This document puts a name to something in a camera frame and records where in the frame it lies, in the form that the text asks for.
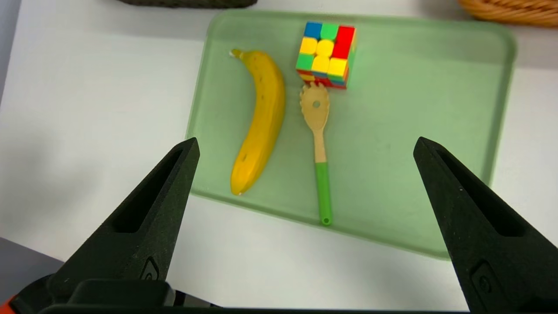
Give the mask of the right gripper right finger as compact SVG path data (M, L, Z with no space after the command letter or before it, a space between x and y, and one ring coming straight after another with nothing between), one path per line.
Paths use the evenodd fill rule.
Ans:
M556 313L558 251L442 145L413 157L472 313Z

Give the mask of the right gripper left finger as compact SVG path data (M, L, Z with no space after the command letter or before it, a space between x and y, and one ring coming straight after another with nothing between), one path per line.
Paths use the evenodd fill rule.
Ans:
M165 280L201 152L173 147L48 280L56 303L85 280Z

